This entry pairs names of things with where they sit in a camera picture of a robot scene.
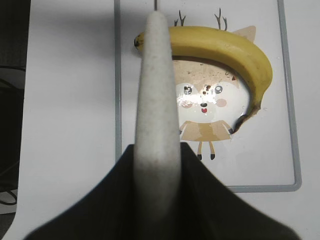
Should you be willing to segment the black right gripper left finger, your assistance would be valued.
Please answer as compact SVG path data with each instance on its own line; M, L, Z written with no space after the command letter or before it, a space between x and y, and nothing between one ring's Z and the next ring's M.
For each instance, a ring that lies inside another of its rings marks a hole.
M81 200L33 230L28 240L135 240L134 146Z

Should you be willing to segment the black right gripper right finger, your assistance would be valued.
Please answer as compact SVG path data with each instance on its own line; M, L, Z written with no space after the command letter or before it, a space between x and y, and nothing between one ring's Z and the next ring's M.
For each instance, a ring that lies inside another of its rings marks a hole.
M183 142L177 240L298 240L290 227L223 185Z

